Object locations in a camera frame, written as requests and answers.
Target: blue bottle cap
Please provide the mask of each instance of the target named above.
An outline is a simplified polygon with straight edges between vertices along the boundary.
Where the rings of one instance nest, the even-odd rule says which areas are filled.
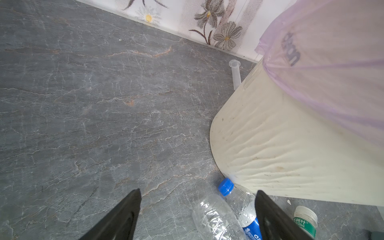
[[[218,186],[218,190],[220,191],[221,194],[223,194],[224,197],[230,194],[232,189],[233,189],[233,182],[229,178],[224,179]]]

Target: wall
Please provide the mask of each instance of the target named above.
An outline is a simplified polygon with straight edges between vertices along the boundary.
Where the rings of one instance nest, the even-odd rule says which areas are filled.
[[[81,0],[258,61],[254,49],[268,25],[295,0]]]

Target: plastic tube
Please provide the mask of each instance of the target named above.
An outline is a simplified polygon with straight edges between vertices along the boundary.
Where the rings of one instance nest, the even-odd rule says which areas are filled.
[[[232,68],[233,89],[236,90],[241,84],[240,78],[240,62],[233,59],[229,61],[229,66]]]

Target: yellow flower center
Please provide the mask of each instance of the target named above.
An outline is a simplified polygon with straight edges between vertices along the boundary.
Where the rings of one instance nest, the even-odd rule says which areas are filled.
[[[147,16],[145,16],[145,20],[147,20],[147,22],[152,22],[152,16],[147,14]]]

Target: trash bag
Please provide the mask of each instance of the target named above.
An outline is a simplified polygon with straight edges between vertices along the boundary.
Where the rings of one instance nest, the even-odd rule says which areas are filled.
[[[384,146],[384,1],[298,0],[255,51],[289,95]]]

